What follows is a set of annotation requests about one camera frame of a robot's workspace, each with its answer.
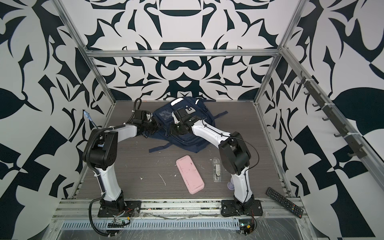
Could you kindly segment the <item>navy blue student backpack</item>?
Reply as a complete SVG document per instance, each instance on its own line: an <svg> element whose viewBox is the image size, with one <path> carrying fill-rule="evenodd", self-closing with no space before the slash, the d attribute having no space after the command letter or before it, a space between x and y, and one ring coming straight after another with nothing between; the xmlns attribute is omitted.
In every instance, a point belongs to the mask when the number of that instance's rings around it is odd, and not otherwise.
<svg viewBox="0 0 384 240"><path fill-rule="evenodd" d="M227 113L227 111L224 111L213 116L203 100L193 97L182 97L173 100L153 112L153 119L160 127L154 134L150 135L150 138L165 140L168 143L164 146L152 148L149 152L159 152L174 145L198 153L210 143L193 134L192 124L204 120L207 124L215 127L215 120Z"/></svg>

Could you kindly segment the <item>pink pencil case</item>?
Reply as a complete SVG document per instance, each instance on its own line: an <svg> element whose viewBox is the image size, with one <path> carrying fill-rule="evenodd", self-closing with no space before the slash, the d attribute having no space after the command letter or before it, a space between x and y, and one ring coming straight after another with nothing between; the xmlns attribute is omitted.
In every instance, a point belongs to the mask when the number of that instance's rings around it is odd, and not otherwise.
<svg viewBox="0 0 384 240"><path fill-rule="evenodd" d="M176 160L176 165L191 195L205 187L205 183L190 156L186 155Z"/></svg>

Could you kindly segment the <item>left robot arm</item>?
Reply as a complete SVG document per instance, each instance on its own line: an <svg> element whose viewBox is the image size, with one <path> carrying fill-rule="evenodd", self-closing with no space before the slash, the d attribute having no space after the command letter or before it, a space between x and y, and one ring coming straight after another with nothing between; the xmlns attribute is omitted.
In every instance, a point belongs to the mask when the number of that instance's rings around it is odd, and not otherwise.
<svg viewBox="0 0 384 240"><path fill-rule="evenodd" d="M120 213L126 209L124 193L118 184L115 172L118 143L140 135L148 135L158 127L152 113L140 109L141 104L140 98L134 101L132 115L122 125L92 130L83 152L83 161L98 180L101 189L99 201L104 210Z"/></svg>

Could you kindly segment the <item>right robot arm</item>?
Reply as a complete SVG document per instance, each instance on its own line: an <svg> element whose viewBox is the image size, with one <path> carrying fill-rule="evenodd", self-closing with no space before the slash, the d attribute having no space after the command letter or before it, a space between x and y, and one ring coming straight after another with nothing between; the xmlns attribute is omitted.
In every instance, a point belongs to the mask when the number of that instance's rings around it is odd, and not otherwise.
<svg viewBox="0 0 384 240"><path fill-rule="evenodd" d="M254 194L249 181L251 153L245 141L238 132L221 131L199 116L188 113L186 109L179 109L172 113L174 123L171 133L175 135L194 134L219 149L222 164L231 174L234 184L234 211L245 215L254 204Z"/></svg>

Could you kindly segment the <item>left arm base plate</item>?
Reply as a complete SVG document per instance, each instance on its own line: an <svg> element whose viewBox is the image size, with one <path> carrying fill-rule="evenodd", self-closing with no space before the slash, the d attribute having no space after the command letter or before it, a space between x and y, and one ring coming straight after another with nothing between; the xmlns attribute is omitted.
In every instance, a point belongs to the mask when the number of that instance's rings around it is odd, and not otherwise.
<svg viewBox="0 0 384 240"><path fill-rule="evenodd" d="M109 202L100 201L99 218L136 217L141 211L141 201Z"/></svg>

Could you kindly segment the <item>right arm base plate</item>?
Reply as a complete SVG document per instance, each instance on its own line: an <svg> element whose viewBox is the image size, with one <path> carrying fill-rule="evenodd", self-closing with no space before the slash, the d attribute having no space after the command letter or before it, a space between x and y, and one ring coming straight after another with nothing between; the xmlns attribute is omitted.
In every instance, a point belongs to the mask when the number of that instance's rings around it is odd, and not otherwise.
<svg viewBox="0 0 384 240"><path fill-rule="evenodd" d="M250 199L245 204L235 200L221 201L221 215L223 217L233 216L256 216L263 215L263 208L259 200Z"/></svg>

